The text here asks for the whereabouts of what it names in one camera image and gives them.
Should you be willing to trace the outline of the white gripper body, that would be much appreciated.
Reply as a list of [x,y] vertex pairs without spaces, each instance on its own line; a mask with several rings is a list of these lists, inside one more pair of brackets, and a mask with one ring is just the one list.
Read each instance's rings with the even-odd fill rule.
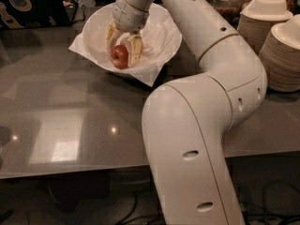
[[139,32],[144,29],[148,11],[136,9],[125,0],[116,0],[112,6],[112,19],[117,29],[124,33]]

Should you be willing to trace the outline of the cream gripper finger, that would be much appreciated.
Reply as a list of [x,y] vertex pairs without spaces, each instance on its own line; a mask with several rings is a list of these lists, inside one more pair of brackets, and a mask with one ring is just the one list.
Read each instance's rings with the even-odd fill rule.
[[130,49],[128,52],[128,66],[130,68],[137,65],[141,54],[143,53],[143,40],[140,33],[131,33],[127,36],[127,40],[130,42]]
[[106,31],[106,51],[110,53],[115,46],[117,40],[122,36],[122,32],[116,27],[114,20],[108,24]]

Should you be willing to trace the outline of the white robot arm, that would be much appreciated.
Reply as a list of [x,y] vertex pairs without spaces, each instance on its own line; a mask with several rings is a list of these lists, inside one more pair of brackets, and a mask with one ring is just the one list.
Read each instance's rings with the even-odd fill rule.
[[[124,32],[141,30],[154,0],[116,0]],[[201,73],[158,87],[142,110],[142,135],[167,225],[245,225],[222,145],[262,104],[258,56],[205,0],[161,0]]]

